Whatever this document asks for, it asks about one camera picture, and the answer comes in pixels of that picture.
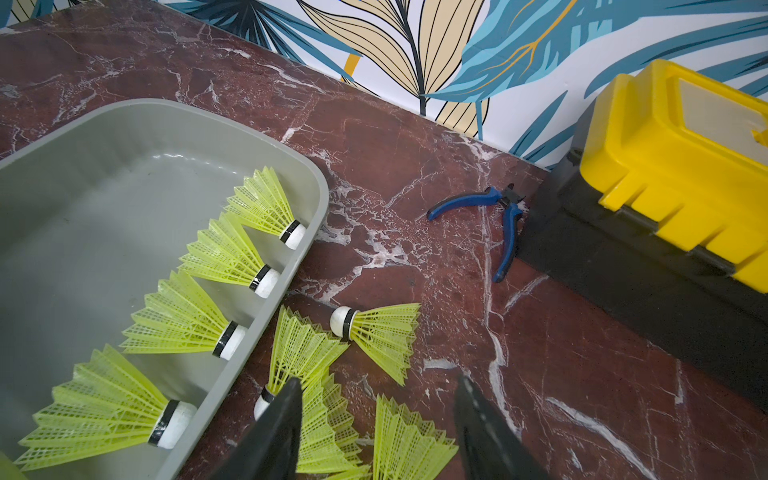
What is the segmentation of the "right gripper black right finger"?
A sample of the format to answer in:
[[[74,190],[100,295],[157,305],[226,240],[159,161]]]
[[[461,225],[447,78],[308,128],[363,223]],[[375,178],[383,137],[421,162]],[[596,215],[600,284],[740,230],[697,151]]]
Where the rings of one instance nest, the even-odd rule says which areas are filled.
[[[466,375],[455,391],[454,423],[466,479],[548,479],[503,415]]]

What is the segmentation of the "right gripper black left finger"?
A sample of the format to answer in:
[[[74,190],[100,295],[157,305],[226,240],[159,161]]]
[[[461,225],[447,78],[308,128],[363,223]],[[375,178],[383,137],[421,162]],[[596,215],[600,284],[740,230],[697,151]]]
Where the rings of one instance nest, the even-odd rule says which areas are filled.
[[[210,479],[295,479],[302,399],[300,380],[293,377]]]

